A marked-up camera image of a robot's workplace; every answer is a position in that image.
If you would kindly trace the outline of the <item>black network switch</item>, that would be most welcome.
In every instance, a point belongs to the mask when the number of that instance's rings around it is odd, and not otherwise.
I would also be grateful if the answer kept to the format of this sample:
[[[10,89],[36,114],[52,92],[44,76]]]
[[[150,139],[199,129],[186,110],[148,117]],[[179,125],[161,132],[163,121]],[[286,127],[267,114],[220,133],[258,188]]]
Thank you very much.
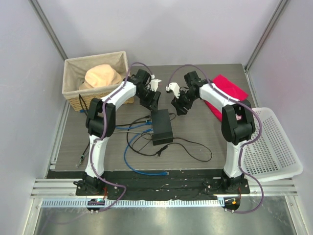
[[[173,142],[173,130],[168,109],[151,112],[153,146]]]

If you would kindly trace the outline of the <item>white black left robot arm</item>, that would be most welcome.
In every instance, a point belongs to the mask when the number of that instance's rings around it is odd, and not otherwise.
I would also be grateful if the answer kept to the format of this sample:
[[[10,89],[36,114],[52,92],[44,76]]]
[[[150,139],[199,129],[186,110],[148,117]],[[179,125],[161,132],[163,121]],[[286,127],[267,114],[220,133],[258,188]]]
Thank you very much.
[[[89,105],[86,127],[89,134],[89,159],[82,181],[93,195],[103,192],[105,182],[104,157],[108,141],[116,128],[116,111],[129,98],[137,96],[140,104],[156,111],[161,80],[147,71],[139,69],[135,75],[127,76],[115,90],[103,98],[93,98]]]

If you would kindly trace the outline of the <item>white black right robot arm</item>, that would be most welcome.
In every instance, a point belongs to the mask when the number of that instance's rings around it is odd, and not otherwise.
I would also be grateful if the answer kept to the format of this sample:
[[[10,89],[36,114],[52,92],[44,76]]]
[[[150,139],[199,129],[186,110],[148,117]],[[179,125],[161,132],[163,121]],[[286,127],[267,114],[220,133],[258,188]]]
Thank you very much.
[[[171,104],[177,115],[185,115],[195,100],[202,99],[212,104],[222,114],[221,131],[227,142],[226,162],[221,176],[221,188],[226,193],[233,193],[244,180],[239,162],[240,148],[247,143],[255,132],[255,123],[251,104],[242,103],[219,89],[209,79],[202,80],[196,71],[184,76],[187,90],[181,90],[176,82],[168,82],[166,91],[173,93]]]

